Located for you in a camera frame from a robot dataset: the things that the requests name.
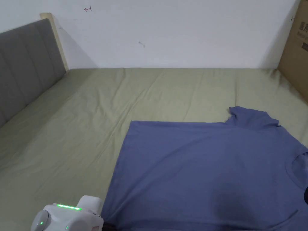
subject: green led lights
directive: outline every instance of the green led lights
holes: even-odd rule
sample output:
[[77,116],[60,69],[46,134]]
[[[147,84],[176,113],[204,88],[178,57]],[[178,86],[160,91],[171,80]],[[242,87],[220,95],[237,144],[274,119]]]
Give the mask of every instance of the green led lights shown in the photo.
[[78,207],[73,207],[73,206],[68,206],[68,205],[61,205],[57,204],[58,207],[66,208],[66,209],[75,209],[75,210],[81,210],[81,208]]

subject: blue t-shirt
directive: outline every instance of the blue t-shirt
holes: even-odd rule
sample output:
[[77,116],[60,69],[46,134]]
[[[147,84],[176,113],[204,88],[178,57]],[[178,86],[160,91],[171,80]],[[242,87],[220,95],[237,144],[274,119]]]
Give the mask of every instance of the blue t-shirt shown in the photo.
[[132,121],[102,217],[119,230],[308,230],[308,149],[266,112]]

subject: upholstered headboard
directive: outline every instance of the upholstered headboard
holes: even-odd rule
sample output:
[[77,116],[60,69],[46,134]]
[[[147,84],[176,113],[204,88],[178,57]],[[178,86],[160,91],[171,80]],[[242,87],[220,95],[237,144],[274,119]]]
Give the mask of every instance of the upholstered headboard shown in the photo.
[[50,21],[0,34],[0,127],[65,74]]

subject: cardboard box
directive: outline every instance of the cardboard box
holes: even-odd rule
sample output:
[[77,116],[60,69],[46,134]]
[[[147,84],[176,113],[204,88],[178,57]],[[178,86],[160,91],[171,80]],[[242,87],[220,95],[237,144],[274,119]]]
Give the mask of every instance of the cardboard box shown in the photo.
[[308,0],[301,0],[278,70],[308,102]]

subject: pen mark on wall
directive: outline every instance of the pen mark on wall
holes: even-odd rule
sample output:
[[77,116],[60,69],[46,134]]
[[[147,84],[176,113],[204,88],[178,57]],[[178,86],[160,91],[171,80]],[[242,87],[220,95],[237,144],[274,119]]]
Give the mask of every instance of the pen mark on wall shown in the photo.
[[139,41],[138,43],[141,44],[143,48],[145,48],[145,45],[142,42]]
[[84,11],[85,11],[85,12],[87,12],[87,10],[91,10],[91,11],[92,11],[91,6],[90,6],[90,8],[89,8],[89,9],[84,8]]

